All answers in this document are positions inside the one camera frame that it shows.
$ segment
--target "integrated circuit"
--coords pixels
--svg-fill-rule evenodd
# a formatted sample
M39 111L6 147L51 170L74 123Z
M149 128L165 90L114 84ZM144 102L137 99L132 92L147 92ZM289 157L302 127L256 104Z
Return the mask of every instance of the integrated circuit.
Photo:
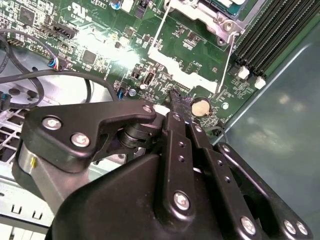
M84 61L86 64L94 64L96 61L97 55L89 50L85 50L82 61Z
M20 14L18 20L28 26L32 26L35 21L36 14L33 11L30 11L29 9L25 7L20 8Z
M126 28L124 29L124 33L127 34L129 37L132 37L133 34L134 34L134 31L133 31L131 28L126 27Z
M192 41L195 41L195 40L197 40L197 35L194 33L194 32L189 32L188 33L188 39L192 42Z

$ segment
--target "metal rod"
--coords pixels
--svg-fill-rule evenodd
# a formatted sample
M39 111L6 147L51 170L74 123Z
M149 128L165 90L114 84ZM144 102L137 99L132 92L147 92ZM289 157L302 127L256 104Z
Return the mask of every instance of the metal rod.
M226 74L227 74L227 69L228 69L228 64L229 64L230 57L231 57L231 53L232 53L232 49L234 48L234 44L235 44L235 38L236 38L236 36L238 36L238 35L239 35L238 33L232 35L232 42L231 42L231 46L230 46L229 55L228 55L228 58L227 58L227 60L226 60L226 64L225 64L225 68L224 68L224 72L223 72L223 76L222 76L222 80L221 80L221 82L220 82L220 85L219 85L217 94L221 92L221 88L222 88L222 86L224 85L225 78L226 78Z

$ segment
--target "green circuit board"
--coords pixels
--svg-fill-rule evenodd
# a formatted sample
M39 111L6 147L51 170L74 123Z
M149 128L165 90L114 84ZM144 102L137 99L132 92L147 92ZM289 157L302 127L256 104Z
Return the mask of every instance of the green circuit board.
M248 0L240 16L245 17L256 2ZM265 1L252 24L259 19L268 2L271 1ZM114 9L108 0L0 0L0 18L2 27L27 32L50 46L61 62L66 63L66 69L100 76L116 91L125 86L127 99L163 104L168 91L178 89L182 96L202 97L210 102L210 113L198 118L203 127L230 120L257 91L254 83L240 81L227 73L221 92L213 94L200 86L189 89L175 82L166 68L147 54L164 15L164 2L148 1L141 18L137 17L139 3L135 0L131 10L126 12ZM311 29L318 20L319 16L307 27ZM52 34L48 31L52 23L75 29L76 36L68 39ZM50 59L41 46L27 37L12 34L8 38L14 45ZM198 73L217 83L223 77L228 45L219 46L217 36L198 20L191 20L176 10L170 12L158 37L157 47L161 53L175 59L187 74ZM137 66L140 76L133 77ZM142 89L142 79L150 69L154 78ZM128 94L132 89L136 91L135 96Z

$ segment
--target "sata port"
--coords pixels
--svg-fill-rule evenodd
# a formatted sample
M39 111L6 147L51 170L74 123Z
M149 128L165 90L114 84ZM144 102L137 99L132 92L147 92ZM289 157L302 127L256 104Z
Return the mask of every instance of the sata port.
M148 72L148 74L145 75L144 77L143 84L149 85L154 79L154 77L155 77L155 74L153 72Z
M58 22L52 24L52 31L66 39L73 39L78 33L77 29L70 28Z

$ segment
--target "microchip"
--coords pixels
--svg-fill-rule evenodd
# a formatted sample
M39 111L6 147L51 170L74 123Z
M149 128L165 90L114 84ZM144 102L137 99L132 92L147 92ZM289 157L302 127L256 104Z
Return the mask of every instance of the microchip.
M50 22L51 22L50 15L46 14L43 23L49 25Z
M30 11L29 9L26 9L22 6L20 9L20 15L18 20L28 26L32 26L35 21L35 16L36 14L33 11Z
M144 35L143 36L143 41L149 42L149 40L150 40L150 36L149 35Z
M134 31L131 28L126 27L124 33L127 34L129 37L132 37Z
M196 38L197 38L197 35L196 35L195 33L193 33L192 31L189 32L189 34L188 34L188 39L189 39L190 41L193 41L193 40L195 40Z
M114 46L116 49L118 49L118 48L120 48L121 44L120 44L120 42L117 41Z
M93 52L90 52L89 50L85 50L82 60L87 64L94 64L96 60L97 55Z

